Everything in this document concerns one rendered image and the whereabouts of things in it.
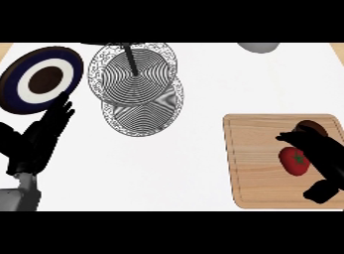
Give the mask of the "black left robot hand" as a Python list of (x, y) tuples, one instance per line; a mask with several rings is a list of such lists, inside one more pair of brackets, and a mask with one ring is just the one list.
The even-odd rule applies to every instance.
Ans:
[(9, 176), (21, 173), (36, 175), (46, 168), (74, 113), (69, 96), (62, 92), (41, 119), (30, 125), (24, 133), (0, 122), (0, 153), (9, 158)]

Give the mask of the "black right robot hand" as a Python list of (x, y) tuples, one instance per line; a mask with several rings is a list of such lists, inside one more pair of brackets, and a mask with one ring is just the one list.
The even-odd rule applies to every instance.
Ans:
[(344, 191), (344, 146), (307, 126), (300, 126), (300, 131), (279, 133), (275, 139), (303, 152), (323, 177), (303, 193), (303, 197), (316, 203), (326, 202), (338, 191)]

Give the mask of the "red tomato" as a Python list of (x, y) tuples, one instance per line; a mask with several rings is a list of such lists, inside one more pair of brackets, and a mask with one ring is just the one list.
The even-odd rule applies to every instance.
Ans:
[(309, 169), (310, 162), (304, 157), (303, 152), (294, 147), (285, 147), (278, 153), (278, 159), (285, 171), (292, 176), (301, 176)]

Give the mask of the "wooden cutting board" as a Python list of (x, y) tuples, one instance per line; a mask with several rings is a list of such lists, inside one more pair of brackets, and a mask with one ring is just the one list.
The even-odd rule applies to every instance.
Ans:
[(303, 120), (315, 121), (344, 146), (344, 129), (331, 114), (227, 114), (223, 118), (232, 194), (241, 208), (344, 208), (343, 190), (322, 204), (303, 197), (322, 176), (313, 167), (303, 176), (292, 176), (278, 159), (288, 144), (275, 137)]

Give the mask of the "navy white brown round plate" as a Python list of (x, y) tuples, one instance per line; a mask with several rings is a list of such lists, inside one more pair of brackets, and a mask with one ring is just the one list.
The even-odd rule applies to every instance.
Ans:
[(0, 107), (13, 114), (44, 111), (64, 91), (71, 94), (84, 73), (80, 54), (44, 47), (22, 55), (0, 75)]

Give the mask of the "grey rounded object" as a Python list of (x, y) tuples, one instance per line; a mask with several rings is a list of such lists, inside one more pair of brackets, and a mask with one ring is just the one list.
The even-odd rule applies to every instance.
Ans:
[(251, 53), (266, 54), (276, 49), (278, 43), (239, 43), (239, 46)]

